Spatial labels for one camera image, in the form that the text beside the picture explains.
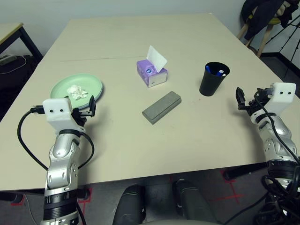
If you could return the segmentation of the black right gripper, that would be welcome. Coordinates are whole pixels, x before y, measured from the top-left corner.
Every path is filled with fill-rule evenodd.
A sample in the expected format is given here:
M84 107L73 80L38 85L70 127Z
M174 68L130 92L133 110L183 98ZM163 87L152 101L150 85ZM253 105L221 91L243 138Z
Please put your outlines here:
M245 95L240 87L236 88L235 96L238 103L238 110L246 111L248 115L253 115L262 108L255 100L250 101L249 105L245 105Z

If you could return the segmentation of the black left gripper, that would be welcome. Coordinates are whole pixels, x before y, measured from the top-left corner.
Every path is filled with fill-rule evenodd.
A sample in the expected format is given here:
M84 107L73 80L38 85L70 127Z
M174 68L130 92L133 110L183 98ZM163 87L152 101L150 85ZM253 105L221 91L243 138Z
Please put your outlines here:
M89 101L89 111L81 112L78 108L72 110L71 116L77 123L77 125L84 127L87 117L94 117L96 112L96 102L95 98L92 95Z

